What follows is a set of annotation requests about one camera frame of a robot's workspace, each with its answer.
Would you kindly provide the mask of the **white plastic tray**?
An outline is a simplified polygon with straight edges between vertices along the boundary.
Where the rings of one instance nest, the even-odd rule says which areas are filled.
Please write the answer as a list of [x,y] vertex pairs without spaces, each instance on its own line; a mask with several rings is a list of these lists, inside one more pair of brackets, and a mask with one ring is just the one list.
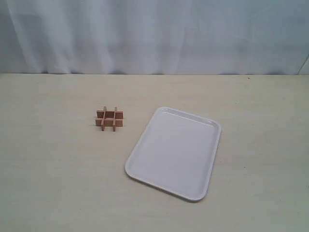
[[222,132],[211,119],[159,107],[125,163],[126,174],[191,202],[208,190]]

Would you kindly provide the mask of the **wooden notched plank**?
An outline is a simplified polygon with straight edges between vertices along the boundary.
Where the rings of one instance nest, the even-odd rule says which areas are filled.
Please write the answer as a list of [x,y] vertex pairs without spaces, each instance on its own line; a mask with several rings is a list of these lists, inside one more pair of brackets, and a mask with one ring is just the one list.
[[96,118],[96,126],[105,126],[105,127],[123,127],[123,119],[113,119],[113,118]]
[[117,106],[114,108],[114,113],[113,113],[113,123],[112,123],[113,131],[116,131],[116,112],[117,112]]
[[123,113],[123,111],[103,111],[103,110],[97,110],[97,118],[123,119],[124,118],[124,113]]
[[103,111],[102,111],[102,120],[101,120],[101,130],[102,130],[102,131],[105,130],[106,111],[107,111],[107,107],[104,106],[104,107],[103,107]]

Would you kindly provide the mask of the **white backdrop curtain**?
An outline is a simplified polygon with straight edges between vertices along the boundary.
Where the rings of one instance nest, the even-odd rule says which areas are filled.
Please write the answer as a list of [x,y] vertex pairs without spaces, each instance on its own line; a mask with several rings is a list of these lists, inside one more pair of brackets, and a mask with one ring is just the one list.
[[308,74],[306,0],[3,0],[3,73]]

